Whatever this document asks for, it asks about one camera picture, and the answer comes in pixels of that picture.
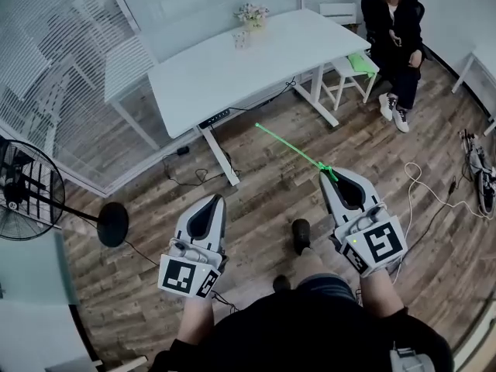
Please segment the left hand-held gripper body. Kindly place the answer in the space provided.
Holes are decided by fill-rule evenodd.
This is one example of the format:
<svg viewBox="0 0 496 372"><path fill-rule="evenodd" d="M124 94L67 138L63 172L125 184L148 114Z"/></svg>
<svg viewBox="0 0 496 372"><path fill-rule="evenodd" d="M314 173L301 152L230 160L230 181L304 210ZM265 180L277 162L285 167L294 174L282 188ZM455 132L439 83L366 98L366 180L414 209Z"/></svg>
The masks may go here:
<svg viewBox="0 0 496 372"><path fill-rule="evenodd" d="M157 287L188 298L207 298L227 261L223 231L202 240L180 231L160 258Z"/></svg>

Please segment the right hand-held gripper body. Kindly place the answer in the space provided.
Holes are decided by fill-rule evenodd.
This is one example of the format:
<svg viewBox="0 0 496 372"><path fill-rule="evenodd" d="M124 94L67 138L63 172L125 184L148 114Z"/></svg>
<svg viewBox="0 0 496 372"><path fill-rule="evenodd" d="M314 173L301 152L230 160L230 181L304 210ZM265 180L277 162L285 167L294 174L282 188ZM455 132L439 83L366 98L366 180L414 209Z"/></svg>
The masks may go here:
<svg viewBox="0 0 496 372"><path fill-rule="evenodd" d="M398 217L383 202L337 226L330 239L361 277L399 261L408 250Z"/></svg>

